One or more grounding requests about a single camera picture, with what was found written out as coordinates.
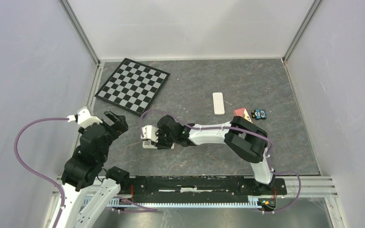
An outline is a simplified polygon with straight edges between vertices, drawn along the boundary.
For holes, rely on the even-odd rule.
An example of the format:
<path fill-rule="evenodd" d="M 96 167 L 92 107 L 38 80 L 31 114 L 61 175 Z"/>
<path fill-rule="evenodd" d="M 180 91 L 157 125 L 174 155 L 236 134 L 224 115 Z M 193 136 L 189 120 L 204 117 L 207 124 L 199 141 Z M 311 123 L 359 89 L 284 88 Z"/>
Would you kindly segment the white slim remote control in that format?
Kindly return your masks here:
<path fill-rule="evenodd" d="M 168 144 L 168 145 L 163 145 L 159 142 L 154 142 L 154 141 L 151 141 L 151 140 L 144 140 L 143 143 L 142 143 L 142 147 L 144 149 L 158 149 L 158 150 L 161 150 L 161 149 L 174 149 L 174 143 Z"/>

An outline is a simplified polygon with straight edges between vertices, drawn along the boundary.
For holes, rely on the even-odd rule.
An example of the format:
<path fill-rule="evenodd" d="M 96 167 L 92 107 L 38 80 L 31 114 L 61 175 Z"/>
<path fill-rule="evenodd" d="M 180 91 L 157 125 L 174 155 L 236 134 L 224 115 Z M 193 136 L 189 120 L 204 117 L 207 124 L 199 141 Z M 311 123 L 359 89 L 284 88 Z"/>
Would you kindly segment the white remote with dark buttons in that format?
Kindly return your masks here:
<path fill-rule="evenodd" d="M 212 94 L 213 111 L 215 115 L 225 114 L 223 94 L 221 92 L 215 92 Z"/>

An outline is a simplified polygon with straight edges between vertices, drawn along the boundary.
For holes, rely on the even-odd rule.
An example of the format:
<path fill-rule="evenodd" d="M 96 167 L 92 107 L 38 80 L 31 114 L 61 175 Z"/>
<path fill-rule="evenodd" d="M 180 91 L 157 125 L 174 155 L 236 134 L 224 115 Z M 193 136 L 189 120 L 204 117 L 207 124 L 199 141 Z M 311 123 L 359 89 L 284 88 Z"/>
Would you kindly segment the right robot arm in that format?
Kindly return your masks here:
<path fill-rule="evenodd" d="M 263 129 L 243 117 L 235 116 L 230 122 L 200 125 L 182 124 L 170 115 L 157 123 L 157 148 L 170 149 L 174 144 L 183 147 L 202 144 L 223 144 L 241 159 L 249 162 L 254 172 L 258 192 L 267 194 L 274 189 L 274 175 L 267 162 L 268 145 L 272 142 Z"/>

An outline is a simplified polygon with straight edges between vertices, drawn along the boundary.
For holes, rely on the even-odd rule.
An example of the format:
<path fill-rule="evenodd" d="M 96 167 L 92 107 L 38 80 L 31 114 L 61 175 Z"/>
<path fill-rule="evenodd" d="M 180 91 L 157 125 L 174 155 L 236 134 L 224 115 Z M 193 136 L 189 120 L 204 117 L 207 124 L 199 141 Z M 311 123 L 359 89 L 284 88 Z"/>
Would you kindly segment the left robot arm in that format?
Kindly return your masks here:
<path fill-rule="evenodd" d="M 109 147 L 120 135 L 128 130 L 126 117 L 106 111 L 105 116 L 113 123 L 94 116 L 83 107 L 77 114 L 69 115 L 68 122 L 79 125 L 79 145 L 65 163 L 61 176 L 61 203 L 58 219 L 54 228 L 90 228 L 111 198 L 117 193 L 126 193 L 130 189 L 129 173 L 119 169 L 108 170 L 97 193 L 85 208 L 82 204 L 91 186 L 98 180 L 104 163 L 107 161 Z"/>

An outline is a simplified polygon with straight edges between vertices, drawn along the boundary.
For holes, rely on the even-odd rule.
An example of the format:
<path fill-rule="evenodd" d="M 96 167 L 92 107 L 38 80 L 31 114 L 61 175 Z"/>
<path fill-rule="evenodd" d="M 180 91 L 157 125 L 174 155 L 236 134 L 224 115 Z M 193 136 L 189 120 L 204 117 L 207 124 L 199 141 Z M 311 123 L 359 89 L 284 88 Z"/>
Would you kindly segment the black white chessboard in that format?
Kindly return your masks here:
<path fill-rule="evenodd" d="M 125 58 L 95 97 L 141 116 L 149 110 L 171 74 Z"/>

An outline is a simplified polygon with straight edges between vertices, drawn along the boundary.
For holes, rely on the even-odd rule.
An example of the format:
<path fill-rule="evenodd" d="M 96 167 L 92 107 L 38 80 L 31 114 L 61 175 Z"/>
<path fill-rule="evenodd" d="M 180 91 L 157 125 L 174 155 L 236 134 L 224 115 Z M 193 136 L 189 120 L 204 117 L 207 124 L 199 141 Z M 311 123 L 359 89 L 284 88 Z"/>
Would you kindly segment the red playing card box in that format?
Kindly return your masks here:
<path fill-rule="evenodd" d="M 247 111 L 247 109 L 245 107 L 239 108 L 239 109 L 235 109 L 234 110 L 234 115 L 235 116 L 243 117 L 247 121 L 252 122 L 251 116 L 250 116 L 250 114 L 248 113 L 248 111 Z"/>

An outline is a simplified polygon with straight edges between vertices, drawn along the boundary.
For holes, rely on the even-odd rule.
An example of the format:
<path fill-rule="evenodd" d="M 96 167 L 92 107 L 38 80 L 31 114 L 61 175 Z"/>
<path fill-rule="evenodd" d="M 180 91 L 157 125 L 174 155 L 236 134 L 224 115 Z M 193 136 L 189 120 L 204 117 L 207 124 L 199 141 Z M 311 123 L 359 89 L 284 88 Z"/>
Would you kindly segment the blue owl figurine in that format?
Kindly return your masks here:
<path fill-rule="evenodd" d="M 267 114 L 266 114 L 266 110 L 260 110 L 260 109 L 255 109 L 253 111 L 251 111 L 251 116 L 253 119 L 255 120 L 265 120 L 267 119 Z"/>

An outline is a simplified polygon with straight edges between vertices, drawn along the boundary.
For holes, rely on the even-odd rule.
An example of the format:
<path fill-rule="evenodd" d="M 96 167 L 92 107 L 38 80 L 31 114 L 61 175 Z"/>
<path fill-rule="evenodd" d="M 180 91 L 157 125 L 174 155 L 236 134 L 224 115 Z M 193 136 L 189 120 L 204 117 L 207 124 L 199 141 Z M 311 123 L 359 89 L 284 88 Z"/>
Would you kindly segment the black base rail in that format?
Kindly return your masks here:
<path fill-rule="evenodd" d="M 283 178 L 264 185 L 251 176 L 135 176 L 119 193 L 136 203 L 244 203 L 248 197 L 272 198 L 288 191 Z"/>

